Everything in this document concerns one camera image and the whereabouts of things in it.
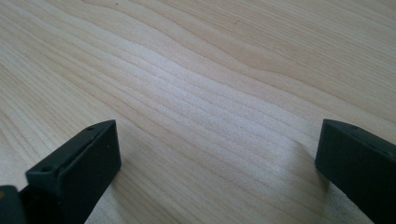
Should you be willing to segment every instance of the light wood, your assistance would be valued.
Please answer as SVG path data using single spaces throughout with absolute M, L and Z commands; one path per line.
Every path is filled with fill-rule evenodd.
M 371 223 L 323 119 L 396 143 L 387 0 L 0 1 L 0 185 L 86 126 L 122 168 L 87 223 Z

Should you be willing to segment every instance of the black object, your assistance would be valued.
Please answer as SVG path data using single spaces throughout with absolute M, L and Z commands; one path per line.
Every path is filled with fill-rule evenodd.
M 396 223 L 395 145 L 325 119 L 315 165 L 374 223 Z
M 120 167 L 116 121 L 92 125 L 28 170 L 21 192 L 0 187 L 0 223 L 84 223 Z

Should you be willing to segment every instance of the wooden surface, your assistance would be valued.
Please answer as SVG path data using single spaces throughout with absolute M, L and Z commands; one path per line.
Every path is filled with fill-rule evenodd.
M 323 119 L 396 143 L 392 0 L 0 1 L 0 185 L 115 119 L 87 223 L 371 223 L 314 166 Z

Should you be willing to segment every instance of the wooden table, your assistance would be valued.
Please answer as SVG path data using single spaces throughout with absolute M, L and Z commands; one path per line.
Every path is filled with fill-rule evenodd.
M 118 123 L 87 223 L 371 223 L 316 171 L 323 119 L 396 143 L 387 0 L 0 2 L 0 185 Z

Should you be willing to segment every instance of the wood grain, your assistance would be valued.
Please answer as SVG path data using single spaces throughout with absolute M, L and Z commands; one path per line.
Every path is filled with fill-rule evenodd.
M 396 143 L 387 0 L 0 1 L 0 185 L 118 123 L 87 223 L 371 223 L 314 159 L 323 119 Z

